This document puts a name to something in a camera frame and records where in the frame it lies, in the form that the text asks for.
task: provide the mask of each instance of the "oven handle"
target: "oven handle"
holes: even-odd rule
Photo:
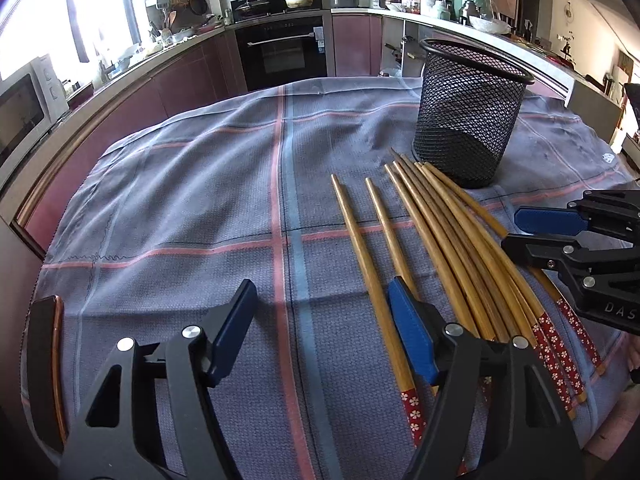
[[[265,43],[276,43],[277,41],[297,40],[299,38],[314,38],[315,36],[316,34],[314,32],[310,32],[308,34],[300,34],[299,36],[287,36],[286,38],[276,38],[275,40],[257,41],[256,43],[254,43],[253,41],[247,41],[246,46],[264,45]]]

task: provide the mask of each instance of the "countertop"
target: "countertop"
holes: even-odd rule
[[[206,32],[199,36],[189,38],[188,40],[164,49],[162,52],[154,54],[142,62],[131,67],[122,75],[118,76],[103,88],[99,89],[94,96],[81,105],[77,110],[66,116],[60,123],[55,126],[55,130],[49,135],[41,147],[33,153],[27,162],[23,171],[29,173],[28,178],[17,178],[14,184],[9,186],[5,195],[0,200],[0,217],[10,221],[17,212],[24,197],[30,192],[31,186],[37,180],[39,174],[48,166],[50,160],[59,153],[66,143],[74,137],[77,131],[104,108],[118,94],[125,91],[128,87],[136,84],[151,73],[159,66],[170,62],[174,57],[187,51],[203,41],[213,38],[218,34],[224,33],[226,30],[238,30],[239,28],[261,25],[263,23],[277,22],[279,20],[288,20],[292,17],[303,18],[306,16],[327,16],[330,14],[372,14],[383,16],[386,18],[394,18],[398,20],[406,20],[418,23],[428,27],[434,27],[450,34],[465,36],[476,42],[485,44],[493,49],[499,50],[506,54],[507,57],[513,57],[519,60],[524,66],[528,67],[536,77],[542,77],[545,82],[554,88],[560,95],[566,96],[565,104],[568,104],[572,95],[576,81],[580,80],[584,86],[589,86],[594,92],[602,94],[596,87],[587,83],[578,73],[572,73],[546,59],[544,56],[526,49],[524,46],[507,40],[501,36],[494,36],[485,32],[480,32],[472,27],[465,27],[458,23],[446,22],[428,16],[418,14],[409,14],[405,12],[394,12],[385,9],[323,9],[310,10],[307,12],[296,12],[295,14],[277,14],[264,18],[256,18],[241,23],[235,23],[227,27],[219,27],[215,30]]]

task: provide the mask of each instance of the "microwave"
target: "microwave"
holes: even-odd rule
[[[65,91],[48,55],[0,80],[0,190],[68,110]]]

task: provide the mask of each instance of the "kitchen counter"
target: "kitchen counter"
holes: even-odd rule
[[[77,132],[85,127],[88,121],[115,101],[123,92],[129,92],[136,86],[140,86],[154,72],[163,66],[169,66],[194,46],[223,34],[228,30],[238,30],[240,28],[262,25],[265,23],[277,22],[279,20],[290,20],[292,18],[304,18],[308,16],[322,16],[325,22],[332,16],[340,15],[371,15],[380,16],[383,19],[403,20],[404,22],[417,23],[426,27],[431,27],[435,32],[445,36],[461,38],[472,43],[481,44],[490,50],[498,51],[519,63],[524,68],[532,72],[536,79],[554,94],[564,99],[565,105],[575,113],[579,114],[584,122],[591,126],[600,137],[609,142],[610,137],[620,116],[620,109],[609,99],[608,96],[600,92],[596,87],[586,82],[578,73],[559,66],[546,59],[541,54],[527,49],[521,44],[508,40],[501,36],[494,36],[475,30],[472,27],[465,27],[458,23],[446,22],[436,18],[409,14],[404,12],[393,12],[383,9],[325,9],[300,11],[296,13],[278,14],[263,18],[255,18],[245,22],[236,23],[228,27],[219,27],[210,32],[189,38],[188,40],[169,47],[162,52],[154,54],[144,61],[130,68],[127,72],[105,85],[95,95],[81,105],[77,110],[70,113],[64,120],[56,125],[55,129],[48,135],[40,147],[34,151],[31,158],[20,170],[14,182],[8,187],[4,196],[0,198],[0,218],[6,222],[11,222],[15,214],[21,208],[24,198],[30,194],[34,184],[39,180],[40,175],[48,167],[50,162],[71,142]],[[326,31],[328,65],[334,61],[333,29]]]

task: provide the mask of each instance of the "phone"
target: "phone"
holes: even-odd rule
[[[27,388],[33,426],[38,437],[62,453],[66,423],[60,378],[60,337],[64,304],[59,296],[35,301],[29,309],[26,334]]]

